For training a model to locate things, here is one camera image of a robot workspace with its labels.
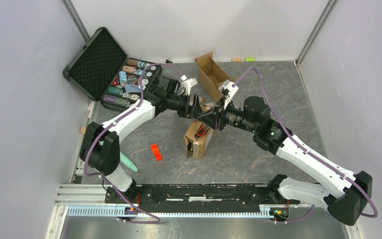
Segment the black carrying case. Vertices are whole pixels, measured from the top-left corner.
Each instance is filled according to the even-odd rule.
[[[122,50],[109,31],[105,27],[100,27],[82,47],[72,62],[65,67],[63,74],[68,81],[71,81],[80,88],[92,101],[100,101],[107,109],[123,112],[128,107],[106,102],[103,100],[103,96],[111,95],[107,92],[110,83],[118,77],[119,72],[122,71],[122,67],[126,65],[128,59],[127,54]],[[156,70],[152,71],[152,73],[151,77],[147,77],[149,83],[144,89],[144,93],[146,93],[152,85],[157,84],[162,73],[162,67],[157,66]],[[129,100],[131,105],[136,102],[136,100],[121,96],[115,97]]]

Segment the poker chip set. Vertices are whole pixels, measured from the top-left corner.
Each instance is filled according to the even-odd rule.
[[[143,73],[143,69],[150,66],[150,62],[128,58],[122,66],[121,71],[112,80],[106,90],[103,102],[114,106],[128,108],[140,98],[140,84],[138,78]],[[152,66],[144,72],[142,78],[143,90],[153,80],[153,76],[160,67]]]
[[[64,69],[67,80],[79,87],[91,100],[108,109],[122,112],[140,99],[138,78],[152,62],[128,58],[108,30],[101,27]],[[160,66],[143,74],[144,93],[158,84]]]

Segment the red label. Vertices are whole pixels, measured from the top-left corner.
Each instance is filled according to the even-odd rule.
[[[112,85],[112,86],[117,86],[117,85],[119,85],[119,78],[116,77],[115,79],[113,79],[113,81],[112,81],[112,83],[111,83],[110,85]]]

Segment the orange plastic block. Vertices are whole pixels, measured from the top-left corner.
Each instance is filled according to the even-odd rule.
[[[160,154],[160,151],[157,148],[157,145],[154,143],[154,144],[151,145],[151,148],[152,148],[152,151],[153,151],[153,154],[154,154],[156,160],[157,161],[162,160],[162,155]]]

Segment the open case lid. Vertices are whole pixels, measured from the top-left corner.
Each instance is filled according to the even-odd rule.
[[[101,27],[63,73],[91,100],[99,101],[126,59],[126,53],[109,31]]]

